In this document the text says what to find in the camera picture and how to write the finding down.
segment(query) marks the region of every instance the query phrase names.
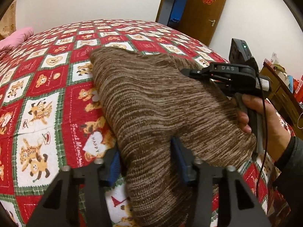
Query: black jacket sleeve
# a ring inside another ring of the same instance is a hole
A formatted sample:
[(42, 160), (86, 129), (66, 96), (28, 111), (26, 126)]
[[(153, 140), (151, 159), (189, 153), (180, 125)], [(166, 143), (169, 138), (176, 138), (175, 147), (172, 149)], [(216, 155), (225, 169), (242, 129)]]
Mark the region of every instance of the black jacket sleeve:
[(291, 219), (288, 221), (296, 221), (297, 217), (303, 215), (303, 141), (298, 137), (292, 137), (275, 165), (281, 170), (281, 174), (273, 186), (278, 188), (290, 206)]

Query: door handle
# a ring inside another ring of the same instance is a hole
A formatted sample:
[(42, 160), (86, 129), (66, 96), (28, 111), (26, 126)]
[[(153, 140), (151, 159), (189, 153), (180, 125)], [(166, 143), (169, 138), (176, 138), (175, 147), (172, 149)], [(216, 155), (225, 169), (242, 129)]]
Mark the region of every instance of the door handle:
[(209, 19), (209, 21), (212, 22), (212, 27), (213, 27), (213, 26), (215, 25), (215, 23), (216, 23), (216, 20), (215, 20), (215, 19), (214, 19), (214, 20), (210, 20), (210, 19)]

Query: black cable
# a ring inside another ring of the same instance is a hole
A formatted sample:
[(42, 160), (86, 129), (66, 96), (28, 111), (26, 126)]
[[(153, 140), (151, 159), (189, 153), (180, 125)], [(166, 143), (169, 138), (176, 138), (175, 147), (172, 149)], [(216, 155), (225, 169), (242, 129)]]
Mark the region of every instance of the black cable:
[(263, 93), (263, 87), (262, 87), (261, 79), (259, 77), (259, 73), (257, 72), (256, 74), (257, 74), (258, 82), (259, 82), (259, 85), (260, 85), (260, 90), (261, 90), (261, 93), (262, 93), (263, 117), (264, 117), (264, 121), (265, 121), (265, 153), (264, 153), (264, 158), (263, 158), (262, 166), (261, 166), (261, 169), (260, 169), (260, 172), (259, 172), (257, 185), (256, 185), (256, 196), (257, 196), (257, 199), (259, 200), (260, 178), (261, 178), (261, 175), (262, 175), (262, 171), (263, 171), (264, 164), (265, 164), (265, 161), (266, 161), (266, 156), (267, 156), (268, 127), (267, 127), (267, 116), (266, 116), (265, 98), (264, 98), (264, 93)]

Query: floral curtain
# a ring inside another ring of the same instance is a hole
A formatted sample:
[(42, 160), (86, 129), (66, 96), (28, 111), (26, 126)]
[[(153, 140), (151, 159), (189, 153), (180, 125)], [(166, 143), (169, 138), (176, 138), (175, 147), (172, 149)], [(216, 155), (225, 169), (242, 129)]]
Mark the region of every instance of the floral curtain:
[(0, 40), (16, 31), (16, 2), (13, 1), (0, 21)]

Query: finger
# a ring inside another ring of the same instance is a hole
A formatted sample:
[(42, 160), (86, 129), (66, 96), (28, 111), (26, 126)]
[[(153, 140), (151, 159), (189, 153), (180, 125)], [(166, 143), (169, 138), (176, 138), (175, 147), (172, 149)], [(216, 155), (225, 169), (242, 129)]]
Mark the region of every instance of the finger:
[(231, 103), (232, 103), (235, 107), (238, 106), (237, 100), (236, 100), (234, 97), (232, 97), (232, 98), (230, 99), (230, 101), (231, 101)]
[[(263, 114), (263, 100), (257, 96), (243, 94), (243, 103), (250, 109), (256, 110), (258, 113)], [(267, 115), (275, 113), (275, 108), (268, 101), (265, 102)]]
[(248, 115), (241, 111), (240, 109), (237, 110), (238, 122), (247, 125), (249, 122)]
[(249, 125), (239, 123), (239, 128), (245, 133), (251, 133), (251, 128)]

